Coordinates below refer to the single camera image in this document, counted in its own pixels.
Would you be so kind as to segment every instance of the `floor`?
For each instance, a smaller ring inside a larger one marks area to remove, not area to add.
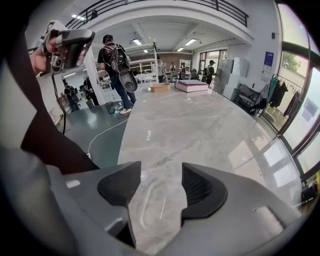
[[[301,201],[297,169],[282,142],[219,94],[206,91],[151,93],[140,85],[127,122],[104,106],[67,115],[65,135],[85,152],[92,139],[100,167],[142,161],[141,183],[129,205],[137,249],[161,250],[180,229],[187,206],[182,162],[205,165],[256,180],[294,207]]]

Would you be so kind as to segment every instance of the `ceiling light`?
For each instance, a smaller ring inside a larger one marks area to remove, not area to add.
[[[185,45],[189,46],[191,45],[193,42],[197,41],[197,39],[191,39],[189,42],[187,42]]]
[[[142,43],[138,39],[133,39],[132,41],[134,41],[138,46],[142,45]]]
[[[63,78],[67,78],[67,77],[70,77],[70,76],[72,76],[72,75],[74,75],[76,72],[74,72],[74,73],[71,73],[71,74],[68,74],[68,75],[65,75]]]

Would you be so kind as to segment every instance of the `marble table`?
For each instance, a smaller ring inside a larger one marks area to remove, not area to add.
[[[179,232],[187,207],[182,162],[257,181],[286,204],[301,202],[298,171],[282,142],[223,96],[206,91],[145,93],[134,105],[118,163],[142,161],[129,204],[137,249],[154,255]]]

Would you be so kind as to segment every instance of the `poster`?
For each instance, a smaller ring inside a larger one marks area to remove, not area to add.
[[[274,53],[266,51],[265,57],[264,57],[264,63],[263,63],[263,72],[271,73],[272,64],[274,62]]]

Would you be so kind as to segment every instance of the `cable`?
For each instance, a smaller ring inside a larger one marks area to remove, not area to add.
[[[117,127],[117,126],[119,126],[119,125],[123,124],[124,122],[126,122],[126,121],[128,121],[128,120],[129,120],[129,119],[127,119],[127,120],[125,120],[125,121],[123,121],[123,122],[121,122],[121,123],[118,123],[117,125],[112,126],[111,128],[106,129],[105,131],[103,131],[103,132],[99,133],[97,136],[95,136],[95,137],[94,137],[94,139],[93,139],[93,140],[91,140],[91,142],[90,142],[90,144],[89,144],[88,153],[89,153],[89,150],[90,150],[90,147],[91,147],[91,143],[92,143],[92,142],[94,142],[94,140],[95,140],[98,136],[100,136],[101,134],[103,134],[103,133],[105,133],[105,132],[109,131],[110,129],[112,129],[112,128],[114,128],[114,127]]]
[[[54,78],[54,74],[51,75],[51,78],[52,78],[52,82],[53,82],[54,94],[55,94],[56,101],[58,102],[58,104],[59,104],[59,106],[60,106],[60,108],[61,108],[61,110],[63,112],[63,130],[62,130],[62,134],[64,135],[65,132],[66,132],[67,112],[66,112],[64,106],[62,105],[62,103],[59,100],[58,91],[57,91],[57,85],[56,85],[56,81],[55,81],[55,78]]]

